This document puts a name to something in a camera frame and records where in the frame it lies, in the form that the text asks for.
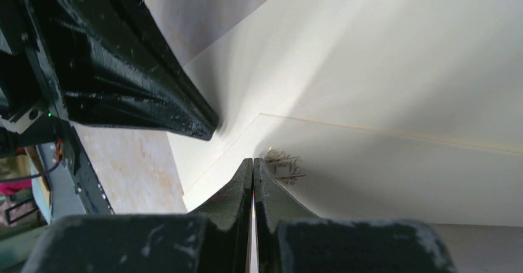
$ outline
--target wire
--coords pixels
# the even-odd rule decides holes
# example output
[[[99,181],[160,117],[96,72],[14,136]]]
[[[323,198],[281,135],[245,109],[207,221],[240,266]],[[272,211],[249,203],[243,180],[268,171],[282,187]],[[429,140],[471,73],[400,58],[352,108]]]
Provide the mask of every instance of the wire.
[[[61,145],[62,145],[62,140],[59,139],[58,142],[56,143],[56,151],[53,154],[53,158],[56,159],[56,163],[51,168],[49,168],[48,170],[45,170],[45,171],[43,171],[41,173],[38,173],[38,174],[33,174],[31,176],[14,177],[12,179],[0,179],[0,184],[5,184],[7,182],[21,182],[21,181],[26,181],[28,179],[36,179],[37,177],[47,176],[48,174],[53,172],[55,169],[57,169],[58,166],[60,166],[60,161],[61,161],[60,149],[61,149]]]

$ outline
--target red object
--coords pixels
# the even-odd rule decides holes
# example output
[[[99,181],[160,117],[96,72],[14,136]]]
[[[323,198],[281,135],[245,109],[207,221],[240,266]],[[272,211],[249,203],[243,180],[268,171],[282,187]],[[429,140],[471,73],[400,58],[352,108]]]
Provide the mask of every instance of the red object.
[[[18,193],[22,189],[27,189],[31,187],[31,180],[26,179],[25,181],[20,182],[5,182],[0,184],[0,193],[9,196]]]

